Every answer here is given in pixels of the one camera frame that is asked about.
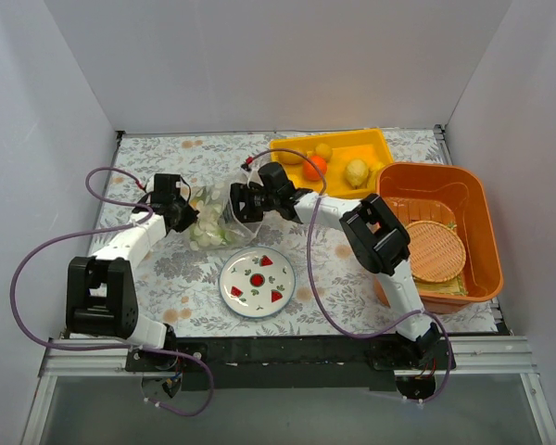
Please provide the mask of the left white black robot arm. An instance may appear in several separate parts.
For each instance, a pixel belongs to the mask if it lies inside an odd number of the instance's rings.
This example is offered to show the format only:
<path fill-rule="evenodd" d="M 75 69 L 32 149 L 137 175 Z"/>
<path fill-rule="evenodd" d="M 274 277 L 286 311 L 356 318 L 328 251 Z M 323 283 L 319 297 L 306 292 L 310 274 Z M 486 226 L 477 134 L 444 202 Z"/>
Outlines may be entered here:
<path fill-rule="evenodd" d="M 179 350 L 166 339 L 165 324 L 139 312 L 133 273 L 157 242 L 196 223 L 198 211 L 182 195 L 184 185 L 179 174 L 155 174 L 133 209 L 130 227 L 91 256 L 74 258 L 68 268 L 69 331 L 147 347 L 146 358 L 160 371 L 178 362 Z"/>

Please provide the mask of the fake orange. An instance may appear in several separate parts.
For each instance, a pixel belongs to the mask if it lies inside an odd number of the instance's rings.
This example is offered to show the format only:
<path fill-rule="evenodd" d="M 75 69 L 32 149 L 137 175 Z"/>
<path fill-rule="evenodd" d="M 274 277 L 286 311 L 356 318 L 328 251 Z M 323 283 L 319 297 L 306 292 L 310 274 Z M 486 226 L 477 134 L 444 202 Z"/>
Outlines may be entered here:
<path fill-rule="evenodd" d="M 306 181 L 318 182 L 328 170 L 328 163 L 320 156 L 310 156 L 303 162 L 302 175 Z"/>

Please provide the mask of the wrinkled fake yellow lemon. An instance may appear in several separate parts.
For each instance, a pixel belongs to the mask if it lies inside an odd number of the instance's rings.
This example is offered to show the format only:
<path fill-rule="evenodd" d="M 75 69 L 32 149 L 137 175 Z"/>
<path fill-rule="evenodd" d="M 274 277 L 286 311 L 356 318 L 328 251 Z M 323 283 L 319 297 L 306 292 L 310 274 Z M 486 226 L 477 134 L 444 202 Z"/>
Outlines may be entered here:
<path fill-rule="evenodd" d="M 368 179 L 370 169 L 362 159 L 352 159 L 344 170 L 344 177 L 352 188 L 360 188 Z"/>

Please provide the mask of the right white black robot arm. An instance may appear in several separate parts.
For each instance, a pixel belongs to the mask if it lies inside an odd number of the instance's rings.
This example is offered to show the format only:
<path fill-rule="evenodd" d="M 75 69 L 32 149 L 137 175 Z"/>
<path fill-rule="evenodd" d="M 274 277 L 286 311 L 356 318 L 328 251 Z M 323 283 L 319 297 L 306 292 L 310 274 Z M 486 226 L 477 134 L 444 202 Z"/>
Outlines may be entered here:
<path fill-rule="evenodd" d="M 342 231 L 359 264 L 373 273 L 385 291 L 395 323 L 401 359 L 422 368 L 435 356 L 441 330 L 425 310 L 411 275 L 410 235 L 385 201 L 376 194 L 363 199 L 325 197 L 297 188 L 278 162 L 258 170 L 259 183 L 233 183 L 229 214 L 240 223 L 259 223 L 270 211 L 283 219 Z"/>

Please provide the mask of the smooth fake yellow lemon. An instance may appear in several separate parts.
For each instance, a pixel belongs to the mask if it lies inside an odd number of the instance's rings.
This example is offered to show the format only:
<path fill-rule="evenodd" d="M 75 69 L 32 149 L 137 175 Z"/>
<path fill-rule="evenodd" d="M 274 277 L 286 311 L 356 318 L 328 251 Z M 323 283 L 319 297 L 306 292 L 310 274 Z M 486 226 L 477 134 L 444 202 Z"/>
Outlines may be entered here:
<path fill-rule="evenodd" d="M 314 149 L 314 153 L 316 156 L 324 159 L 326 162 L 328 162 L 333 156 L 332 148 L 325 143 L 318 144 Z"/>

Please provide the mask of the fake yellow mango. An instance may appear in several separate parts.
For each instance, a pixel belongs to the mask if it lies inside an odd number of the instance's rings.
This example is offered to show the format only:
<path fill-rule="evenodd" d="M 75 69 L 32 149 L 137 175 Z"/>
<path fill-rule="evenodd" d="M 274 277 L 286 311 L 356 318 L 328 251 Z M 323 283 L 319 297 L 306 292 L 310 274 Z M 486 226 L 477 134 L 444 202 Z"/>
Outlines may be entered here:
<path fill-rule="evenodd" d="M 304 153 L 298 149 L 288 148 L 287 150 L 278 150 L 277 157 L 284 165 L 299 165 L 304 160 Z"/>

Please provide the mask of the clear zip top bag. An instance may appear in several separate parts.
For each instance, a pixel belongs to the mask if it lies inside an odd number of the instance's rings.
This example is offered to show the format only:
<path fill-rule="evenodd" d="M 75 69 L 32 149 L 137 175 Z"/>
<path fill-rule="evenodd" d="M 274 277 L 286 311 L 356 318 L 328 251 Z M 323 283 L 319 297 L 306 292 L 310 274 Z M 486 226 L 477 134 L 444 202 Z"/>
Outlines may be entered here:
<path fill-rule="evenodd" d="M 230 179 L 196 187 L 190 205 L 198 211 L 197 221 L 184 233 L 192 250 L 240 248 L 258 234 L 261 222 L 239 222 L 231 206 L 232 184 L 259 185 L 254 173 L 239 172 Z"/>

